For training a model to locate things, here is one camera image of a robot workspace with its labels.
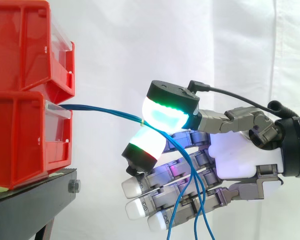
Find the red plastic bin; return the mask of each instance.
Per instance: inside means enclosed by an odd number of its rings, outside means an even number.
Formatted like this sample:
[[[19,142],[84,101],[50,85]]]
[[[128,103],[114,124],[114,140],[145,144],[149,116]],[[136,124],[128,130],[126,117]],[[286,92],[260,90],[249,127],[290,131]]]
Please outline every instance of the red plastic bin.
[[[0,92],[0,187],[14,189],[71,164],[72,112],[39,92]]]
[[[75,95],[75,46],[45,0],[0,0],[0,91],[37,91],[52,103]]]

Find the black cable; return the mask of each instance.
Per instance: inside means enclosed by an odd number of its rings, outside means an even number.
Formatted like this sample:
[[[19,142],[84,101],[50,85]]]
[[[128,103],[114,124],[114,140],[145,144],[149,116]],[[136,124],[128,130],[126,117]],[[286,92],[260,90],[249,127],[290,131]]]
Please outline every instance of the black cable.
[[[273,114],[279,118],[282,119],[288,119],[288,118],[292,118],[292,117],[298,117],[298,114],[296,114],[294,111],[292,111],[291,109],[283,106],[279,101],[271,101],[269,102],[268,106],[262,106],[254,101],[251,101],[243,96],[240,96],[238,94],[235,94],[233,92],[230,91],[226,91],[220,88],[216,88],[213,86],[210,86],[208,84],[204,84],[203,82],[199,82],[199,81],[193,81],[191,80],[188,88],[189,91],[193,92],[194,94],[199,91],[199,92],[216,92],[216,93],[220,93],[220,94],[224,94],[224,95],[228,95],[230,97],[233,97],[235,99],[239,99],[243,102],[246,102],[252,106],[255,106],[258,109],[261,109],[265,112],[268,112],[270,114]]]
[[[265,106],[262,106],[262,105],[260,105],[260,104],[258,104],[256,102],[254,102],[254,101],[251,101],[251,100],[249,100],[249,99],[247,99],[247,98],[245,98],[243,96],[237,95],[237,94],[235,94],[233,92],[229,92],[229,91],[226,91],[226,90],[223,90],[223,89],[219,89],[219,88],[216,88],[216,87],[212,87],[212,86],[210,87],[210,91],[216,92],[216,93],[220,93],[220,94],[224,94],[224,95],[228,95],[230,97],[239,99],[239,100],[244,101],[244,102],[246,102],[246,103],[248,103],[248,104],[250,104],[252,106],[255,106],[258,109],[261,109],[261,110],[263,110],[265,112],[268,112],[270,114],[273,114],[273,115],[277,116],[277,114],[276,114],[276,112],[274,110],[272,110],[270,108],[267,108]]]

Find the blue cable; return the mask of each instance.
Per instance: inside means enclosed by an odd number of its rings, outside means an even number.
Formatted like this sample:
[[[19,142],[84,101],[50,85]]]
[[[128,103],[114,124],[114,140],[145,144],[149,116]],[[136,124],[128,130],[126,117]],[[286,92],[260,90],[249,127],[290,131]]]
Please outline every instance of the blue cable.
[[[118,117],[121,117],[121,118],[125,118],[125,119],[128,119],[128,120],[137,122],[137,123],[142,123],[142,121],[143,121],[140,117],[137,117],[135,115],[132,115],[132,114],[129,114],[129,113],[126,113],[126,112],[122,112],[122,111],[106,109],[106,108],[102,108],[102,107],[95,107],[95,106],[89,106],[89,105],[80,105],[80,104],[61,104],[60,106],[63,107],[63,108],[65,108],[65,109],[68,109],[68,110],[98,111],[98,112],[108,113],[108,114],[112,114],[112,115],[115,115],[115,116],[118,116]],[[184,192],[186,191],[187,187],[189,186],[189,184],[191,183],[191,181],[192,181],[193,178],[194,178],[195,187],[196,187],[196,190],[197,190],[197,193],[198,193],[199,202],[200,202],[200,209],[199,209],[199,211],[198,211],[198,213],[197,213],[197,215],[195,217],[195,220],[194,220],[194,236],[195,236],[195,239],[196,240],[198,239],[198,235],[197,235],[197,221],[198,221],[198,216],[199,216],[200,212],[202,211],[202,215],[203,215],[206,227],[207,227],[207,229],[208,229],[208,231],[210,233],[210,236],[211,236],[211,238],[213,240],[215,240],[215,238],[213,236],[213,233],[211,231],[211,228],[209,226],[209,223],[208,223],[208,220],[207,220],[207,217],[206,217],[206,213],[205,213],[205,209],[204,209],[204,203],[205,203],[205,200],[206,200],[205,185],[204,185],[203,181],[201,180],[201,178],[199,177],[196,169],[194,168],[190,156],[185,151],[185,149],[182,148],[182,146],[179,143],[177,143],[166,132],[163,132],[163,131],[160,131],[160,130],[154,128],[153,126],[151,126],[150,124],[148,124],[146,121],[143,124],[146,125],[146,126],[148,126],[151,129],[157,131],[162,136],[164,136],[170,143],[172,143],[172,145],[174,145],[175,148],[181,153],[181,155],[184,157],[184,159],[187,161],[187,163],[190,165],[190,168],[191,168],[191,174],[190,174],[189,181],[188,181],[187,185],[185,186],[185,188],[181,191],[181,193],[179,194],[179,196],[178,196],[178,198],[176,200],[176,203],[175,203],[175,206],[174,206],[174,209],[173,209],[173,213],[172,213],[172,216],[171,216],[171,219],[170,219],[170,223],[169,223],[167,240],[170,239],[173,221],[175,219],[175,215],[176,215],[177,208],[178,208],[179,202],[181,200],[181,197],[184,194]],[[199,185],[198,185],[198,181],[197,180],[199,180],[201,188],[202,188],[203,200],[201,198],[201,191],[199,189]]]

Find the screw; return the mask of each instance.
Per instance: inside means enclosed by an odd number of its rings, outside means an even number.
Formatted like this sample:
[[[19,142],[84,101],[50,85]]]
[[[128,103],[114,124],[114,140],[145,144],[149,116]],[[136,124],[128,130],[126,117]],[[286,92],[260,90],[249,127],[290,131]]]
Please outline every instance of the screw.
[[[77,194],[81,190],[81,181],[80,180],[71,180],[68,185],[68,192]]]

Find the white fabric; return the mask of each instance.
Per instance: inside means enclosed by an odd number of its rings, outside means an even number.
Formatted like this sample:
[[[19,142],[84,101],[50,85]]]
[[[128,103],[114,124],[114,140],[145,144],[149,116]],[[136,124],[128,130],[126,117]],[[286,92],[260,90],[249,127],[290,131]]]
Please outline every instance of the white fabric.
[[[75,42],[76,96],[141,116],[151,80],[202,81],[266,105],[276,99],[300,114],[300,0],[50,0]],[[202,109],[247,106],[200,93]],[[130,221],[121,153],[140,126],[105,113],[73,114],[73,168],[81,192],[56,218],[52,240],[153,240],[146,218]],[[300,179],[261,203],[234,201],[207,215],[216,239],[300,239]],[[193,237],[193,219],[172,240]],[[209,239],[202,217],[200,239]]]

